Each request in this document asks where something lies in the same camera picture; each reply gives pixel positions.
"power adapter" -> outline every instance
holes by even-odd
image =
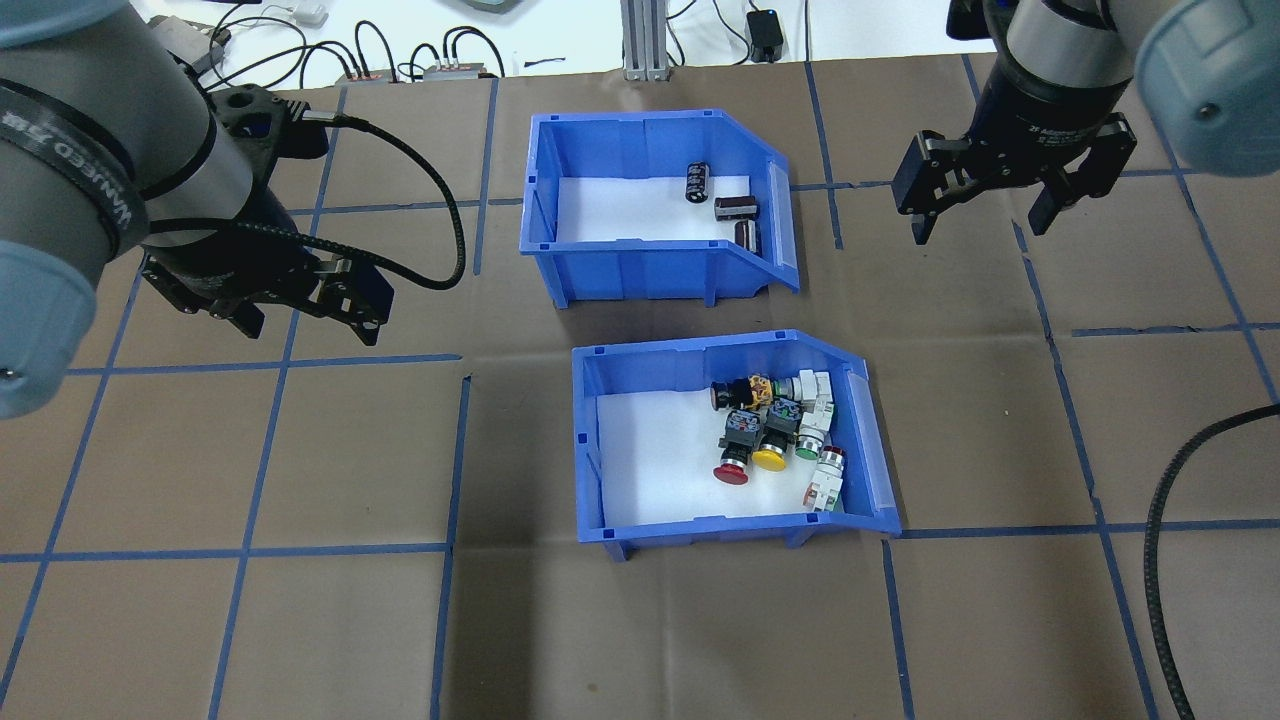
[[[773,63],[782,58],[782,24],[774,10],[748,13],[746,35],[751,38],[753,63]]]
[[[320,27],[329,19],[329,8],[316,0],[302,0],[293,8],[293,19],[303,27]]]

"storage bin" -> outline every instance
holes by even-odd
[[[710,168],[705,202],[685,200],[689,164]],[[535,115],[520,252],[557,307],[576,300],[751,297],[800,290],[787,160],[723,110]],[[760,255],[716,222],[717,196],[760,206]]]
[[[814,533],[902,532],[860,357],[772,331],[577,347],[572,365],[577,537],[614,560],[707,539],[782,537],[799,547]],[[805,486],[788,486],[794,478],[782,473],[751,468],[744,486],[712,475],[726,413],[714,410],[710,383],[803,369],[831,374],[829,442],[846,454],[836,511],[805,511]],[[790,464],[803,470],[799,462]]]

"blue plastic bin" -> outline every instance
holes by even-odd
[[[831,373],[837,405],[831,442],[846,451],[842,512],[705,516],[631,527],[605,521],[603,470],[612,461],[627,459],[602,456],[598,398],[652,391],[700,391],[712,382],[753,373],[791,377],[800,369]],[[602,543],[617,561],[626,560],[635,548],[695,541],[782,537],[787,547],[799,547],[815,533],[874,530],[897,536],[902,532],[876,421],[867,363],[797,331],[577,347],[573,350],[573,428],[579,542]]]
[[[713,182],[750,178],[750,193],[760,202],[760,256],[731,240],[558,242],[562,178],[682,183],[696,160],[710,165]],[[712,306],[719,297],[751,297],[772,282],[800,291],[787,160],[723,110],[535,115],[526,176],[520,252],[538,261],[557,307],[575,300],[673,297],[701,297]],[[710,215],[712,200],[701,208]]]

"black cable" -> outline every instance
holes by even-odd
[[[232,20],[232,22],[227,22],[227,18],[230,17],[232,13],[234,13],[238,8],[242,8],[243,5],[244,5],[244,3],[241,3],[241,4],[236,5],[236,8],[232,8],[225,15],[223,15],[223,18],[220,20],[218,20],[218,24],[214,26],[214,29],[209,33],[209,51],[210,51],[210,54],[212,53],[214,38],[219,33],[221,33],[224,29],[229,29],[232,27],[236,27],[238,24],[243,24],[243,23],[247,23],[247,22],[251,22],[251,20],[256,22],[259,24],[262,20],[268,20],[268,22],[273,22],[273,23],[284,26],[284,27],[292,29],[293,32],[298,33],[298,38],[302,41],[302,44],[301,44],[302,47],[301,49],[306,47],[306,45],[307,45],[307,33],[303,32],[302,28],[300,28],[298,26],[296,26],[296,24],[293,24],[293,23],[291,23],[288,20],[282,20],[280,18],[271,18],[271,17],[268,17],[268,15],[252,15],[252,17],[248,17],[248,18],[239,18],[239,19],[236,19],[236,20]],[[205,90],[206,91],[207,90],[212,90],[212,88],[218,87],[219,85],[224,85],[224,83],[229,85],[229,79],[232,77],[237,77],[238,74],[243,73],[244,70],[247,70],[250,68],[256,68],[259,65],[262,65],[262,64],[268,63],[269,60],[275,60],[276,58],[282,58],[282,56],[283,56],[283,54],[273,55],[273,56],[270,56],[270,58],[268,58],[265,60],[261,60],[259,63],[253,63],[253,64],[246,65],[244,68],[241,68],[241,70],[238,70],[237,73],[234,73],[232,76],[228,76],[228,77],[224,77],[223,73],[221,73],[221,70],[218,69],[218,65],[214,64],[209,69],[211,69],[214,72],[214,76],[218,77],[218,82],[215,82],[215,83],[205,87]],[[262,83],[262,87],[271,87],[271,86],[275,86],[275,85],[279,85],[279,83],[284,82],[285,79],[289,78],[289,76],[292,76],[301,67],[302,67],[302,56],[300,55],[298,59],[297,59],[297,61],[293,63],[293,67],[289,68],[289,72],[284,73],[278,79],[274,79],[274,81],[271,81],[269,83]]]
[[[329,42],[333,41],[316,42],[315,45],[307,49],[305,55],[302,55],[302,67],[298,69],[298,90],[305,90],[307,87],[306,86],[307,63],[311,61],[311,55],[314,55],[316,50],[325,50],[334,58],[338,58],[338,61],[342,63],[342,74],[346,76],[347,79],[355,79],[351,76],[351,65],[347,64],[347,60],[342,56],[342,53],[338,53],[333,47],[329,47]]]
[[[470,29],[470,28],[467,28],[467,29],[463,29],[462,32],[460,32],[460,33],[457,33],[457,35],[453,36],[453,46],[451,47],[451,50],[453,51],[453,59],[454,60],[458,59],[458,41],[462,40],[463,37],[468,36],[468,35],[474,35],[474,36],[479,37],[480,40],[484,40],[485,44],[489,45],[489,50],[493,50],[494,59],[498,60],[498,74],[500,77],[507,77],[507,68],[502,63],[502,53],[499,53],[498,51],[498,46],[494,45],[492,40],[489,40],[489,36],[485,35],[485,33],[483,33],[483,32],[480,32],[479,29]]]
[[[476,32],[480,32],[480,28],[475,26],[457,26],[444,31],[444,36],[440,38],[440,53],[444,54],[445,60],[449,59],[449,36],[453,35],[454,32],[460,32],[463,29],[474,29]]]
[[[449,220],[453,223],[453,240],[454,240],[454,246],[457,249],[457,263],[453,265],[453,273],[448,278],[443,281],[435,281],[422,274],[419,274],[417,272],[411,270],[410,268],[401,265],[394,260],[383,258],[376,252],[370,252],[367,250],[351,247],[347,245],[342,245],[329,240],[323,240],[319,237],[312,237],[300,232],[285,231],[283,228],[278,228],[274,225],[262,225],[257,223],[244,223],[239,220],[228,220],[220,218],[183,218],[174,220],[156,220],[151,223],[151,232],[165,233],[165,232],[179,232],[179,231],[193,231],[193,229],[204,229],[204,231],[237,229],[242,232],[256,233],[264,237],[287,240],[289,242],[294,242],[303,247],[323,250],[325,252],[333,252],[346,258],[366,260],[378,268],[383,268],[389,273],[396,273],[397,275],[407,279],[408,282],[419,287],[425,287],[428,290],[449,290],[451,287],[458,284],[458,282],[462,281],[462,274],[466,272],[467,266],[466,236],[462,231],[462,218],[458,215],[458,204],[453,199],[453,192],[449,190],[449,184],[444,182],[444,178],[440,177],[440,173],[436,172],[436,169],[426,160],[426,158],[422,158],[422,155],[417,150],[413,150],[413,147],[410,146],[407,142],[387,132],[385,129],[375,126],[374,123],[370,123],[369,120],[361,118],[353,118],[351,115],[334,115],[332,119],[321,119],[312,122],[317,122],[319,124],[328,127],[351,128],[355,131],[372,135],[374,137],[378,137],[388,142],[401,152],[408,155],[408,158],[413,160],[413,163],[416,163],[417,167],[422,168],[422,170],[425,170],[426,174],[431,177],[436,187],[440,188],[440,193],[444,196],[444,205],[448,208]]]
[[[671,38],[673,41],[676,41],[676,50],[680,51],[680,63],[672,61],[672,65],[677,65],[677,64],[678,65],[684,65],[686,63],[686,59],[685,59],[685,46],[680,44],[680,38],[676,37],[676,31],[671,28],[671,20],[667,20],[667,33],[671,35]]]
[[[321,40],[320,42],[316,42],[312,46],[320,46],[320,45],[326,45],[326,46],[333,46],[333,47],[342,47],[342,51],[347,54],[347,59],[351,60],[351,69],[352,70],[358,70],[360,69],[360,60],[356,59],[356,54],[352,53],[351,47],[347,47],[347,45],[344,42],[339,42],[337,40]]]
[[[742,63],[745,63],[751,56],[751,44],[748,42],[746,38],[742,37],[741,33],[739,33],[736,29],[733,29],[733,26],[728,24],[728,22],[724,20],[723,13],[719,12],[719,0],[712,0],[712,6],[716,8],[716,17],[718,17],[721,19],[721,24],[724,26],[724,29],[727,29],[731,33],[733,33],[733,37],[741,40],[742,45],[746,45],[746,55],[742,55],[741,60],[733,63],[735,65],[741,65]]]
[[[288,55],[289,53],[305,53],[305,51],[307,51],[310,49],[311,49],[310,45],[300,45],[298,47],[289,47],[287,50],[280,50],[279,53],[275,53],[274,55],[268,55],[266,58],[262,58],[261,60],[259,60],[256,63],[244,65],[243,68],[241,68],[241,69],[236,70],[234,73],[232,73],[232,74],[229,74],[229,76],[219,79],[214,85],[210,85],[210,86],[205,87],[204,90],[207,92],[207,91],[218,87],[219,85],[224,85],[224,83],[229,86],[230,81],[238,78],[239,76],[242,76],[242,74],[244,74],[244,73],[247,73],[247,72],[250,72],[252,69],[256,69],[256,68],[259,68],[261,65],[265,65],[265,64],[270,63],[271,60],[278,60],[278,59]],[[298,55],[298,61],[294,63],[292,68],[289,68],[289,72],[284,73],[283,76],[275,78],[274,81],[271,81],[269,83],[264,83],[262,87],[270,88],[271,86],[280,85],[282,82],[284,82],[285,79],[288,79],[289,76],[293,74],[293,70],[298,69],[301,65],[302,65],[302,55]]]
[[[431,278],[420,275],[412,269],[401,265],[396,260],[392,260],[390,258],[384,258],[376,252],[370,252],[367,250],[361,250],[358,247],[352,247],[349,245],[343,245],[340,242],[324,240],[321,237],[315,237],[296,231],[287,231],[284,228],[279,228],[275,225],[264,225],[260,223],[248,223],[243,220],[228,220],[225,218],[177,218],[172,220],[155,220],[151,223],[152,233],[184,232],[184,231],[248,232],[261,237],[285,240],[294,245],[301,245],[302,247],[310,247],[312,250],[323,250],[325,252],[333,252],[334,255],[340,255],[343,258],[353,260],[365,260],[371,265],[376,265],[389,273],[396,273],[397,275],[407,279],[408,282],[428,290],[449,290],[451,287],[458,284],[457,281],[453,281],[452,284],[448,281],[433,281]]]
[[[698,0],[689,0],[689,4],[687,4],[687,5],[685,5],[684,8],[681,8],[681,9],[680,9],[680,12],[677,12],[677,13],[676,13],[675,15],[667,15],[667,19],[668,19],[668,20],[673,20],[673,19],[678,18],[680,15],[684,15],[684,14],[685,14],[685,13],[687,13],[687,12],[689,12],[689,9],[690,9],[690,8],[692,8],[692,6],[694,6],[694,4],[696,4],[696,3],[698,3]]]
[[[1174,701],[1178,716],[1181,720],[1194,720],[1187,692],[1183,689],[1183,679],[1178,675],[1178,665],[1174,662],[1172,650],[1169,647],[1169,633],[1165,629],[1165,610],[1160,603],[1160,527],[1165,515],[1165,502],[1169,500],[1169,491],[1174,487],[1174,479],[1181,471],[1183,465],[1192,454],[1199,450],[1213,436],[1225,433],[1233,428],[1239,428],[1248,423],[1280,415],[1280,404],[1267,405],[1233,415],[1225,420],[1219,420],[1203,430],[1192,436],[1192,439],[1183,445],[1174,459],[1165,469],[1165,474],[1156,486],[1156,495],[1151,498],[1151,510],[1147,512],[1147,527],[1142,543],[1142,579],[1147,591],[1147,615],[1151,618],[1151,635],[1156,644],[1156,656],[1160,659],[1160,670],[1165,674],[1165,684],[1169,685],[1169,696]]]
[[[413,74],[413,68],[422,70],[421,74]],[[410,82],[417,82],[426,77],[428,68],[419,65],[417,63],[396,63],[396,69],[401,72],[402,76],[407,77]]]
[[[457,247],[457,264],[453,268],[453,274],[449,275],[447,281],[430,281],[436,284],[443,284],[444,287],[434,287],[430,284],[422,287],[431,287],[433,290],[448,290],[458,284],[458,281],[462,278],[462,272],[466,269],[467,265],[466,234],[462,231],[462,217],[458,214],[458,204],[453,199],[453,192],[449,190],[449,184],[444,182],[444,178],[440,176],[440,173],[436,172],[436,169],[431,165],[431,163],[426,160],[426,158],[424,158],[417,150],[413,150],[413,147],[410,143],[404,142],[403,140],[396,137],[394,135],[387,132],[385,129],[375,126],[369,120],[365,120],[362,118],[353,118],[351,115],[334,115],[332,120],[320,120],[320,123],[335,128],[351,128],[358,132],[369,133],[387,142],[392,147],[399,150],[404,155],[407,155],[410,160],[413,160],[413,163],[419,168],[422,168],[422,170],[431,177],[431,181],[435,182],[435,186],[440,188],[440,195],[444,196],[444,205],[449,210],[449,222],[453,224],[453,240]]]
[[[417,54],[421,53],[422,50],[430,50],[431,51],[431,56],[435,58],[435,64],[436,65],[440,64],[440,54],[435,50],[435,46],[431,45],[430,42],[419,42],[417,47],[415,47],[413,51],[410,53],[410,55],[408,55],[408,64],[410,64],[411,69],[412,69],[412,65],[417,65]],[[426,68],[422,68],[422,74],[426,74]]]
[[[216,23],[214,23],[214,28],[209,31],[209,56],[210,58],[214,56],[214,42],[218,41],[218,36],[221,35],[221,32],[223,32],[223,23],[225,23],[232,17],[232,13],[234,13],[236,10],[239,10],[241,8],[243,8],[248,3],[237,3],[237,4],[232,5],[232,9],[227,10],[227,13],[224,13],[223,17],[219,18]],[[218,77],[219,81],[227,82],[227,78],[224,78],[223,74],[220,72],[218,72],[218,63],[212,63],[209,67],[209,69],[214,72],[214,76]]]
[[[804,61],[808,63],[813,58],[813,33],[812,24],[809,23],[809,0],[804,0]]]
[[[387,50],[387,64],[389,65],[388,69],[392,73],[392,82],[396,82],[397,81],[397,78],[396,78],[396,55],[392,55],[392,44],[387,42],[387,36],[383,35],[381,28],[379,28],[378,26],[375,26],[374,23],[371,23],[369,20],[360,20],[358,23],[356,23],[356,56],[360,58],[360,67],[361,67],[361,69],[365,70],[365,77],[369,77],[369,63],[365,61],[365,53],[360,47],[360,28],[361,27],[370,27],[370,28],[372,28],[374,32],[378,33],[378,37],[383,41],[383,49]]]

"robotic arm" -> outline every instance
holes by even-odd
[[[143,278],[183,313],[256,338],[257,304],[275,302],[376,342],[393,291],[365,259],[242,227],[152,233],[188,218],[296,231],[266,182],[279,156],[326,152],[306,104],[206,96],[127,0],[0,0],[0,418],[54,396],[104,265],[140,243]]]
[[[899,167],[893,200],[916,245],[938,214],[987,190],[1043,183],[1028,218],[1036,234],[1082,197],[1107,195],[1137,143],[1114,111],[1134,78],[1192,167],[1280,168],[1275,0],[952,0],[947,35],[991,37],[996,67],[969,131],[918,133]]]

